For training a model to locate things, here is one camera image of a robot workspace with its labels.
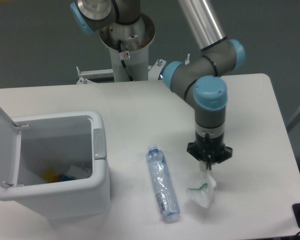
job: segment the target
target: bolt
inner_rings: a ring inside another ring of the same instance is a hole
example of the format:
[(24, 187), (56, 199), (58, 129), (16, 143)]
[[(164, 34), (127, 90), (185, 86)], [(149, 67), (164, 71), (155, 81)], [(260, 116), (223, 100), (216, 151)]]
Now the bolt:
[(162, 62), (162, 59), (158, 59), (158, 67), (161, 67)]

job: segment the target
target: black cable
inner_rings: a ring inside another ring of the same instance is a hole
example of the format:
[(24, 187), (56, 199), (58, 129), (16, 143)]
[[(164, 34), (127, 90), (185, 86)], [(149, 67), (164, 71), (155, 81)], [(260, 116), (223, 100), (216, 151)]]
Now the black cable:
[(298, 239), (298, 236), (299, 236), (299, 234), (300, 234), (300, 231), (296, 234), (296, 235), (294, 235), (294, 237), (292, 238), (292, 240), (297, 240)]
[[(122, 44), (122, 41), (119, 39), (118, 40), (118, 52), (119, 54), (122, 53), (122, 48), (121, 48), (121, 44)], [(131, 74), (129, 73), (128, 69), (127, 69), (127, 65), (125, 63), (125, 60), (121, 60), (121, 64), (122, 64), (122, 67), (125, 69), (125, 72), (126, 74), (128, 75), (128, 78), (130, 79), (131, 82), (134, 82), (134, 78), (131, 76)]]

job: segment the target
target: bottle cap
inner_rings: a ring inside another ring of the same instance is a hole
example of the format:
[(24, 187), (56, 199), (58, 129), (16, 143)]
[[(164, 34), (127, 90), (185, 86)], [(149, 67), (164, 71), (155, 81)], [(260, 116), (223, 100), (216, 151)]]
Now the bottle cap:
[(158, 149), (157, 145), (152, 144), (148, 146), (148, 151), (152, 150), (152, 149)]

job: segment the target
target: trash can lid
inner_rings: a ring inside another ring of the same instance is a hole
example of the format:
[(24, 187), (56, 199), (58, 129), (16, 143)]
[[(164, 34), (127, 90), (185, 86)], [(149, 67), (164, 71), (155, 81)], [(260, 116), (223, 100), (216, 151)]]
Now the trash can lid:
[(0, 185), (17, 184), (21, 150), (21, 127), (0, 107)]

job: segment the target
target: blue object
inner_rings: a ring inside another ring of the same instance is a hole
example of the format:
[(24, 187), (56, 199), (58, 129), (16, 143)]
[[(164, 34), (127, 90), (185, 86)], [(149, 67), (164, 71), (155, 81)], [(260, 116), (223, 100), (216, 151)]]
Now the blue object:
[(175, 222), (179, 218), (180, 208), (164, 153), (156, 145), (152, 145), (148, 147), (145, 158), (160, 213), (165, 221)]
[(196, 103), (208, 111), (218, 111), (227, 105), (227, 85), (218, 76), (199, 78), (193, 86)]
[(183, 64), (181, 61), (173, 61), (168, 66), (166, 66), (163, 71), (163, 82), (171, 90), (171, 81), (176, 69)]
[(82, 31), (85, 32), (86, 34), (92, 34), (94, 31), (92, 31), (92, 29), (88, 26), (88, 24), (86, 23), (85, 19), (82, 17), (81, 13), (79, 12), (74, 2), (70, 4), (70, 8), (76, 22), (79, 24)]
[(229, 40), (230, 43), (233, 44), (236, 53), (236, 61), (234, 69), (240, 67), (246, 61), (246, 51), (244, 46), (236, 39)]

